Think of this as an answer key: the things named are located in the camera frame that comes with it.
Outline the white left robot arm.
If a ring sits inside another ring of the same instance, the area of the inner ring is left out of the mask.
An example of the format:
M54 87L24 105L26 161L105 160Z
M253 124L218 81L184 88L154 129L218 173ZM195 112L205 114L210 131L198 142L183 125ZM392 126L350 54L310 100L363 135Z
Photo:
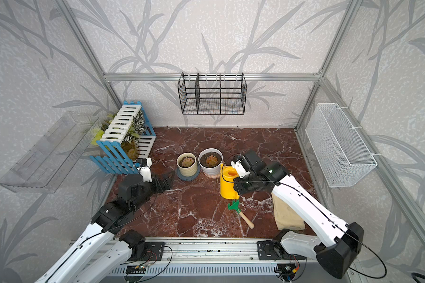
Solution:
M39 283L98 283L127 261L155 263L163 255L163 242L146 242L130 229L99 259L92 258L124 226L136 220L135 213L152 195L173 187L175 172L155 175L150 182L142 174L130 174L119 184L117 198L103 205L91 223L66 253L39 279Z

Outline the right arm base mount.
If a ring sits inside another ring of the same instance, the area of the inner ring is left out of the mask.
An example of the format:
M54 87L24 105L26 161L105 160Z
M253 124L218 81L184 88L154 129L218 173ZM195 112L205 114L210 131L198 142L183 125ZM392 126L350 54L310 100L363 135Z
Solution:
M288 232L290 232L290 229L283 229L273 239L257 241L259 259L263 261L291 259L291 255L286 252L281 244L282 237Z

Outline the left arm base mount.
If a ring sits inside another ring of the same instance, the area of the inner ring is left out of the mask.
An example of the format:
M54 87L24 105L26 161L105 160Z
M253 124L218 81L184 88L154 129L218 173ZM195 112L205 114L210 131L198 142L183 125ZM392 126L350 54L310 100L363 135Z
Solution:
M119 238L131 249L130 261L157 262L162 259L165 247L164 242L147 242L139 232L129 230Z

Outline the yellow watering can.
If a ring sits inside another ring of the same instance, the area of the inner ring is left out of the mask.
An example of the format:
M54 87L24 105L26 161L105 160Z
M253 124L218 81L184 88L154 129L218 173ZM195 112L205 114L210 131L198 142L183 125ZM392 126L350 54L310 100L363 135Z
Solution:
M232 166L221 164L220 169L220 195L224 199L237 200L239 194L234 189L234 179L239 178L237 171Z

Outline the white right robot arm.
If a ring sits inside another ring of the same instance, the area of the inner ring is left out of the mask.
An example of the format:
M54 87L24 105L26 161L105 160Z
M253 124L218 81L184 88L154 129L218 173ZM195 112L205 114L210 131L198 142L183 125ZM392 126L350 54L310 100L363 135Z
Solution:
M288 255L316 259L329 275L343 278L361 252L363 228L356 222L348 224L327 210L279 162L265 163L255 151L249 150L235 155L231 166L238 174L233 182L239 195L271 189L275 197L292 208L315 232L311 236L287 230L273 240L273 246L282 248Z

